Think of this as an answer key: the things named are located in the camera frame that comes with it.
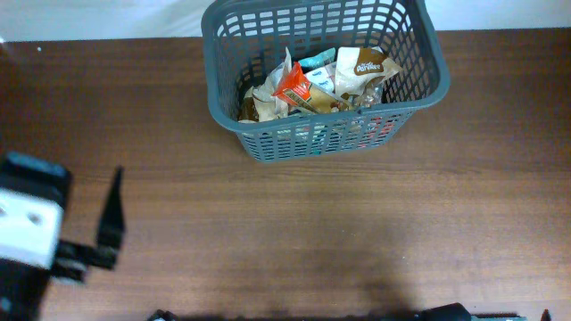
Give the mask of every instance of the trash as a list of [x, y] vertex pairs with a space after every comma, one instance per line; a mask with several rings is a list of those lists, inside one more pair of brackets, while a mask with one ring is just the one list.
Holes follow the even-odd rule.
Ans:
[[341, 47], [335, 68], [335, 92], [344, 99], [360, 96], [372, 79], [380, 78], [377, 81], [383, 82], [400, 71], [402, 68], [378, 46]]
[[343, 99], [311, 83], [303, 75], [299, 62], [294, 63], [292, 72], [282, 79], [274, 95], [308, 113], [330, 113], [332, 108], [337, 108], [339, 111], [352, 109]]
[[303, 71], [311, 71], [324, 67], [335, 61], [335, 48], [327, 49], [323, 53], [319, 53], [313, 57], [301, 59], [299, 61]]
[[371, 107], [382, 103], [386, 80], [402, 71], [378, 46], [341, 47], [337, 62], [335, 52], [331, 48], [292, 64], [286, 48], [284, 62], [261, 86], [246, 92], [238, 121], [254, 123]]
[[333, 93], [335, 91], [335, 66], [336, 62], [330, 63], [325, 67], [317, 68], [314, 71], [310, 71], [305, 74], [307, 79], [325, 89], [328, 92]]
[[242, 102], [240, 115], [238, 116], [238, 121], [245, 124], [256, 123], [260, 121], [260, 116], [256, 111], [254, 100], [252, 97], [253, 87], [250, 87], [244, 95], [244, 101]]

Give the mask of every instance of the gray plastic basket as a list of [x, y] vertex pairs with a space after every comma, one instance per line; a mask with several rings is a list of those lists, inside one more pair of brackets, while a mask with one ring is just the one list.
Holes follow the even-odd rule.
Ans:
[[[424, 0], [218, 0], [202, 20], [208, 105], [258, 161], [281, 161], [386, 143], [417, 110], [438, 103], [450, 74]], [[379, 45], [404, 72], [384, 103], [356, 111], [256, 124], [236, 121], [245, 91], [285, 59], [331, 47]]]

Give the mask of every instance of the white wall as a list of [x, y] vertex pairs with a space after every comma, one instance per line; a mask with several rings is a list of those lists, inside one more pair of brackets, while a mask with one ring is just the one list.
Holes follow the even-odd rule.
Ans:
[[[200, 36], [212, 0], [0, 0], [4, 41]], [[436, 29], [571, 27], [571, 0], [426, 0]]]

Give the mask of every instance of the wooden table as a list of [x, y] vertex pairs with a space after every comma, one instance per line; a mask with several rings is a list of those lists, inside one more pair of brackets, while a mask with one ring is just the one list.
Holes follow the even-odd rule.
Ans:
[[275, 165], [212, 120], [200, 39], [4, 44], [4, 148], [76, 174], [64, 238], [93, 242], [127, 170], [120, 264], [52, 286], [45, 320], [570, 318], [571, 31], [439, 38], [451, 90], [386, 146]]

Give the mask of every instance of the black object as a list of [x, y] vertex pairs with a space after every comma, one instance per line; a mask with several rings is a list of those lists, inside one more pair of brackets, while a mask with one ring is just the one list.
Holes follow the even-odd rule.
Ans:
[[[125, 233], [117, 168], [103, 208], [96, 247], [59, 241], [51, 269], [0, 259], [0, 321], [37, 320], [51, 277], [83, 283], [90, 266], [113, 269]], [[71, 173], [63, 166], [16, 152], [0, 162], [0, 187], [57, 202], [64, 210], [70, 195]]]
[[117, 262], [125, 223], [120, 200], [123, 169], [117, 168], [97, 231], [96, 248], [60, 241], [55, 254], [52, 275], [83, 283], [89, 266], [113, 269]]
[[63, 166], [18, 152], [8, 152], [0, 162], [0, 186], [57, 202], [64, 211], [71, 181], [71, 173]]
[[470, 321], [470, 313], [459, 303], [429, 309], [409, 319], [390, 317], [281, 317], [225, 319], [224, 317], [177, 317], [170, 312], [158, 310], [147, 321]]

